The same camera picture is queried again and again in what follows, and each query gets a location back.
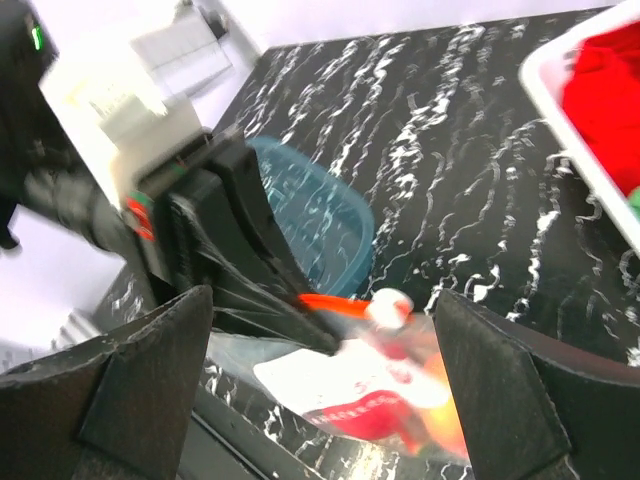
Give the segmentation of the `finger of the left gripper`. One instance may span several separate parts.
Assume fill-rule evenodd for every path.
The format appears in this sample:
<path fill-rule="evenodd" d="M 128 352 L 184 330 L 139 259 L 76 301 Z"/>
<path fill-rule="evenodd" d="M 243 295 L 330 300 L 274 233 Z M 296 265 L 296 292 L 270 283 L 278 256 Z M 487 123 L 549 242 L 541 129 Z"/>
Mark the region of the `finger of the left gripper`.
<path fill-rule="evenodd" d="M 226 199 L 201 202 L 174 193 L 169 215 L 175 270 L 184 290 L 213 290 L 214 326 L 230 333 L 292 342 L 333 355 L 340 336 L 301 305 L 245 239 Z"/>
<path fill-rule="evenodd" d="M 309 293 L 309 280 L 268 202 L 255 150 L 244 142 L 223 142 L 208 169 L 222 180 L 235 220 L 257 257 L 292 295 Z"/>

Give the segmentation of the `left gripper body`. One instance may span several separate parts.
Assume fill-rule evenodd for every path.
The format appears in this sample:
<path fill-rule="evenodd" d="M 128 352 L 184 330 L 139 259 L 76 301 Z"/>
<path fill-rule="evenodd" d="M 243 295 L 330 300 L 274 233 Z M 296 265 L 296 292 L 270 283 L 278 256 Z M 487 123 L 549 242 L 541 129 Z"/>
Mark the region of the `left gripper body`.
<path fill-rule="evenodd" d="M 230 295 L 260 280 L 260 173 L 239 131 L 202 134 L 146 173 L 127 198 L 145 291 L 198 284 Z"/>

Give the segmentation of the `blue plastic container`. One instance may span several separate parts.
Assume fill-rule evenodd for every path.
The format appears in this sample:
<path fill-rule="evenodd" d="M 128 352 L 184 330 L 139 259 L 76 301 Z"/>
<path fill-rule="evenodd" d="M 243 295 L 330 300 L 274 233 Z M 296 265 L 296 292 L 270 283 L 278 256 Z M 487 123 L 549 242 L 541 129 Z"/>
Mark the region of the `blue plastic container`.
<path fill-rule="evenodd" d="M 275 138 L 247 144 L 256 152 L 275 220 L 311 286 L 321 294 L 354 296 L 373 261 L 375 221 L 365 199 Z"/>

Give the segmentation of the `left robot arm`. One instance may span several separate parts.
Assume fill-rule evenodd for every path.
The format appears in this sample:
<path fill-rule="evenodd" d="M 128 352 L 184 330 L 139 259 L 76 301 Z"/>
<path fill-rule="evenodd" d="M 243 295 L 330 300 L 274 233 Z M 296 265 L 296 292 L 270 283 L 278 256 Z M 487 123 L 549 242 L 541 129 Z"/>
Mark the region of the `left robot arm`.
<path fill-rule="evenodd" d="M 24 206 L 119 255 L 147 307 L 206 285 L 218 328 L 334 354 L 341 337 L 300 301 L 310 285 L 255 150 L 168 86 L 216 40 L 194 3 L 154 2 L 61 51 L 30 2 L 3 2 L 1 219 Z"/>

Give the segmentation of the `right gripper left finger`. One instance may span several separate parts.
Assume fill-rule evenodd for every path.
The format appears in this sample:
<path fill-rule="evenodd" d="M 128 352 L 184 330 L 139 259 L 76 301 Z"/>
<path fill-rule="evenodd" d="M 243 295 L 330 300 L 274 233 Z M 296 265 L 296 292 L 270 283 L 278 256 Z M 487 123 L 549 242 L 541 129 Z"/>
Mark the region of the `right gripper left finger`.
<path fill-rule="evenodd" d="M 2 478 L 175 478 L 212 320 L 197 286 L 3 373 Z"/>

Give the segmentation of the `clear zip top bag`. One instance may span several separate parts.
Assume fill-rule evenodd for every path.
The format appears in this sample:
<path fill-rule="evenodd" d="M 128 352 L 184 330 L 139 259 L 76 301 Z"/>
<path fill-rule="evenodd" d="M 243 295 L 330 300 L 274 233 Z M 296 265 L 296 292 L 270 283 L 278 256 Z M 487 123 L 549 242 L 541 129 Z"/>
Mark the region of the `clear zip top bag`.
<path fill-rule="evenodd" d="M 376 390 L 399 394 L 421 416 L 442 405 L 449 394 L 426 372 L 426 361 L 440 353 L 431 317 L 413 310 L 403 292 L 383 288 L 369 300 L 302 294 L 302 305 L 335 328 L 341 343 L 333 355 L 276 339 L 211 334 L 207 358 L 227 374 L 261 390 L 296 415 L 354 402 Z M 431 439 L 417 453 L 398 437 L 374 444 L 413 456 L 469 461 Z"/>

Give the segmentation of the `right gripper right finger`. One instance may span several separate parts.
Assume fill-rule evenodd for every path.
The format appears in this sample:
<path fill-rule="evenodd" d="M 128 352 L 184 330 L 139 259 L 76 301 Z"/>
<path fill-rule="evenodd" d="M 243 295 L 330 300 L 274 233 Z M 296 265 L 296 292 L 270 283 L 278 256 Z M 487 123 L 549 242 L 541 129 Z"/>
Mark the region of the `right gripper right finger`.
<path fill-rule="evenodd" d="M 638 478 L 638 369 L 451 290 L 434 324 L 476 478 Z"/>

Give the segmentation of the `orange fake fruit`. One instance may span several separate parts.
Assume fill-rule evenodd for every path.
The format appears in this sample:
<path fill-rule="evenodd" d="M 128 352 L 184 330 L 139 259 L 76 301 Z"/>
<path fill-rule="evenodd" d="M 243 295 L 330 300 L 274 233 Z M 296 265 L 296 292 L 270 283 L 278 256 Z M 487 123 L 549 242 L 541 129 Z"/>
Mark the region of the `orange fake fruit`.
<path fill-rule="evenodd" d="M 449 394 L 447 400 L 439 406 L 427 409 L 422 417 L 426 429 L 440 447 L 460 458 L 468 458 L 464 434 L 455 406 L 455 401 L 448 384 L 448 377 L 442 356 L 432 355 L 424 365 L 426 372 L 444 385 Z"/>

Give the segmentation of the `light green cloth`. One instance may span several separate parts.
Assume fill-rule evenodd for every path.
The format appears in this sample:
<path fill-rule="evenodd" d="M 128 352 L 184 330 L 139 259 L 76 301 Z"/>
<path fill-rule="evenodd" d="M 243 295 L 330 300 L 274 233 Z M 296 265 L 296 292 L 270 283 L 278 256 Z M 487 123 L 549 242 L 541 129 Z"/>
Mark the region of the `light green cloth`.
<path fill-rule="evenodd" d="M 640 218 L 640 187 L 636 187 L 630 192 L 628 203 L 636 217 Z"/>

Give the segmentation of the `red cloth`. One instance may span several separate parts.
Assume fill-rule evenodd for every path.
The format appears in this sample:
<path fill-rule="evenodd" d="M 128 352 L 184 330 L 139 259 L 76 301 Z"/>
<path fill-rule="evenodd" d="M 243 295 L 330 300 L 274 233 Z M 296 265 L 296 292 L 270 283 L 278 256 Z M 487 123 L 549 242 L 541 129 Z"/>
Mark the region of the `red cloth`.
<path fill-rule="evenodd" d="M 587 38 L 562 108 L 623 195 L 639 187 L 639 24 Z"/>

